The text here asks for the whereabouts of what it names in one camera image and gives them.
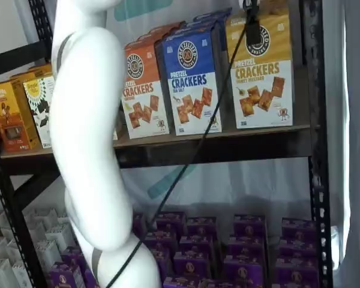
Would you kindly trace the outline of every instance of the black cable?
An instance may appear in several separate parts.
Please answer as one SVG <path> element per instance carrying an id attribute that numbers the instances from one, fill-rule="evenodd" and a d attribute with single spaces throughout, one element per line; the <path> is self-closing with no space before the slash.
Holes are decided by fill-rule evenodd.
<path id="1" fill-rule="evenodd" d="M 206 136 L 208 135 L 209 133 L 209 130 L 211 129 L 212 127 L 212 124 L 215 120 L 215 117 L 216 117 L 216 114 L 217 114 L 217 111 L 218 111 L 218 108 L 220 106 L 220 103 L 223 99 L 223 95 L 225 94 L 225 91 L 226 89 L 228 88 L 228 81 L 229 81 L 229 78 L 230 78 L 230 70 L 232 69 L 232 66 L 233 66 L 233 62 L 235 61 L 235 57 L 236 57 L 236 54 L 239 50 L 239 47 L 240 47 L 240 43 L 244 37 L 244 34 L 247 30 L 247 26 L 244 25 L 244 29 L 242 30 L 241 32 L 241 35 L 239 37 L 239 40 L 238 40 L 238 43 L 235 47 L 235 51 L 233 52 L 232 54 L 232 59 L 231 61 L 229 62 L 229 67 L 228 67 L 228 71 L 226 73 L 226 76 L 224 78 L 224 82 L 223 82 L 223 88 L 221 89 L 221 92 L 219 93 L 219 96 L 218 96 L 218 101 L 217 101 L 217 105 L 216 105 L 216 108 L 215 108 L 215 111 L 211 117 L 211 121 L 209 122 L 208 124 L 208 127 L 207 129 L 205 130 L 204 132 L 204 135 L 203 137 L 201 138 L 199 144 L 197 145 L 197 148 L 195 150 L 195 153 L 193 154 L 191 160 L 189 161 L 188 164 L 184 165 L 184 167 L 181 169 L 181 171 L 179 172 L 179 174 L 177 175 L 176 179 L 174 180 L 174 182 L 172 183 L 172 185 L 170 186 L 167 194 L 165 195 L 164 199 L 161 201 L 160 205 L 158 206 L 157 210 L 156 210 L 156 213 L 155 215 L 153 216 L 152 220 L 149 222 L 148 224 L 148 229 L 147 229 L 147 232 L 144 234 L 144 236 L 142 237 L 142 239 L 145 239 L 145 237 L 147 236 L 148 232 L 152 229 L 153 227 L 153 224 L 155 223 L 156 221 L 156 218 L 158 216 L 158 214 L 161 212 L 164 204 L 167 202 L 167 199 L 169 198 L 169 196 L 171 195 L 173 189 L 176 187 L 177 183 L 180 181 L 181 177 L 183 176 L 184 172 L 186 171 L 186 169 L 189 167 L 189 165 L 193 164 L 193 162 L 195 161 L 197 155 L 199 154 L 200 152 L 200 149 L 201 147 L 203 146 L 203 143 L 206 139 Z M 138 249 L 140 248 L 140 246 L 143 244 L 143 241 L 140 239 L 139 240 L 139 243 L 137 243 L 136 247 L 133 249 L 132 253 L 129 255 L 128 259 L 125 261 L 125 263 L 121 266 L 119 272 L 117 272 L 117 274 L 114 276 L 114 278 L 111 280 L 111 282 L 107 285 L 106 288 L 111 288 L 111 286 L 116 282 L 116 280 L 120 277 L 120 275 L 123 273 L 123 271 L 126 269 L 126 267 L 128 266 L 128 264 L 131 262 L 132 258 L 135 256 L 135 254 L 137 253 Z"/>

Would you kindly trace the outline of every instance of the cracker image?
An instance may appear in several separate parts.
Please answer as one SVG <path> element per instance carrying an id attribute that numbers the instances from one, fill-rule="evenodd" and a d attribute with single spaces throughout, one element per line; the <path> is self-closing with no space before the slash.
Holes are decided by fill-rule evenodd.
<path id="1" fill-rule="evenodd" d="M 138 119 L 143 117 L 143 109 L 142 109 L 142 105 L 140 104 L 140 102 L 137 102 L 137 103 L 133 104 L 133 110 L 134 110 L 134 112 L 136 114 L 136 117 Z"/>
<path id="2" fill-rule="evenodd" d="M 255 105 L 255 104 L 259 103 L 260 92 L 259 92 L 258 87 L 257 86 L 252 87 L 252 88 L 248 89 L 247 91 L 248 91 L 249 98 L 252 101 L 252 104 Z"/>
<path id="3" fill-rule="evenodd" d="M 192 115 L 201 118 L 203 113 L 203 103 L 199 99 L 195 99 L 193 103 Z"/>
<path id="4" fill-rule="evenodd" d="M 142 119 L 147 123 L 151 123 L 151 115 L 152 115 L 152 109 L 149 108 L 148 106 L 144 105 L 144 111 L 143 111 Z"/>
<path id="5" fill-rule="evenodd" d="M 140 122 L 139 122 L 138 117 L 136 116 L 136 113 L 132 112 L 129 115 L 130 115 L 130 120 L 131 120 L 132 127 L 134 129 L 137 128 L 137 127 L 140 127 Z"/>
<path id="6" fill-rule="evenodd" d="M 184 103 L 185 112 L 191 113 L 193 110 L 193 101 L 191 95 L 183 97 L 182 102 Z"/>
<path id="7" fill-rule="evenodd" d="M 249 97 L 240 99 L 240 106 L 241 106 L 241 110 L 244 114 L 244 117 L 254 114 L 252 101 Z"/>
<path id="8" fill-rule="evenodd" d="M 210 106 L 212 102 L 212 89 L 203 88 L 202 101 L 204 105 Z"/>
<path id="9" fill-rule="evenodd" d="M 156 112 L 158 110 L 158 100 L 159 100 L 158 96 L 151 95 L 151 102 L 150 102 L 149 106 L 153 111 L 156 111 Z"/>
<path id="10" fill-rule="evenodd" d="M 181 124 L 184 124 L 184 123 L 187 123 L 190 121 L 190 119 L 188 118 L 188 114 L 185 111 L 185 107 L 183 105 L 178 106 L 178 115 L 179 115 Z"/>
<path id="11" fill-rule="evenodd" d="M 272 94 L 264 89 L 262 93 L 262 97 L 260 98 L 259 101 L 259 108 L 263 109 L 264 111 L 268 111 L 272 102 L 272 98 L 273 98 Z"/>
<path id="12" fill-rule="evenodd" d="M 272 85 L 272 96 L 281 98 L 283 96 L 283 89 L 285 84 L 285 78 L 274 77 L 274 83 Z"/>

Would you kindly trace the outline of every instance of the orange cracker box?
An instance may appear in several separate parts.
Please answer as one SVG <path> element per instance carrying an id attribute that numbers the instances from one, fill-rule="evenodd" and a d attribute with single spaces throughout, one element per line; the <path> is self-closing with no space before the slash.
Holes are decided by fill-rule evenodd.
<path id="1" fill-rule="evenodd" d="M 125 56 L 127 81 L 122 105 L 130 138 L 169 134 L 169 89 L 160 77 L 166 75 L 160 39 L 130 43 Z"/>
<path id="2" fill-rule="evenodd" d="M 0 134 L 7 152 L 40 147 L 22 81 L 0 83 Z"/>

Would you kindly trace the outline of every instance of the black clamp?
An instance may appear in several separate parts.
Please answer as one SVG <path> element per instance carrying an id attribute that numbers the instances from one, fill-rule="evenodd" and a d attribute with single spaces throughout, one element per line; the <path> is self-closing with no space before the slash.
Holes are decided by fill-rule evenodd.
<path id="1" fill-rule="evenodd" d="M 247 15 L 246 21 L 246 35 L 247 35 L 247 45 L 257 45 L 262 42 L 262 37 L 260 33 L 260 23 L 257 19 L 257 14 L 259 12 L 260 0 L 244 0 L 243 9 Z"/>

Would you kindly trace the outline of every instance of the yellow cracker box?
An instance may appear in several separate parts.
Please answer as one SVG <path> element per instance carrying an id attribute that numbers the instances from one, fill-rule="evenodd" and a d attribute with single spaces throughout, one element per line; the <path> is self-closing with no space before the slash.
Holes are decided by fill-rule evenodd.
<path id="1" fill-rule="evenodd" d="M 266 7 L 260 13 L 259 21 L 262 42 L 249 46 L 244 37 L 231 69 L 238 129 L 293 125 L 288 9 L 270 10 Z M 232 16 L 226 22 L 230 59 L 244 25 L 242 14 Z"/>
<path id="2" fill-rule="evenodd" d="M 22 81 L 18 78 L 0 83 L 0 134 L 7 152 L 40 147 Z"/>

